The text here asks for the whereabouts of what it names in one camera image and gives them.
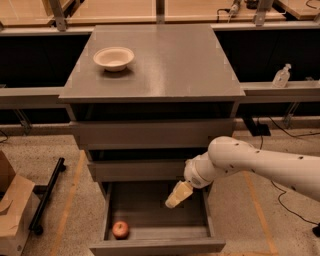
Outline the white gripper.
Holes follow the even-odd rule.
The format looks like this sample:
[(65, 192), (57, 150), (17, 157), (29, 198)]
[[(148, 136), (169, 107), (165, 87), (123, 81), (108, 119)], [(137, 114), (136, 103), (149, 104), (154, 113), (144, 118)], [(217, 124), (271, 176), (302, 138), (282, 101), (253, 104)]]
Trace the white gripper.
[(223, 174), (224, 171), (212, 163), (208, 153), (188, 159), (184, 168), (185, 181), (179, 181), (175, 185), (165, 205), (170, 209), (175, 208), (193, 194), (193, 188), (204, 188)]

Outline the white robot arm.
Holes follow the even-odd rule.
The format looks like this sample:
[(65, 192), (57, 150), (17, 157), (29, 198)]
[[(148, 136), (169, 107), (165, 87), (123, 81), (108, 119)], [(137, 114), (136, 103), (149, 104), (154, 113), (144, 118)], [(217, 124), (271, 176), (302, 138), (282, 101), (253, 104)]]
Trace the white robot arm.
[(221, 136), (211, 141), (205, 153), (185, 162), (179, 181), (165, 205), (175, 208), (216, 179), (251, 171), (316, 201), (320, 200), (320, 158), (257, 149), (251, 144)]

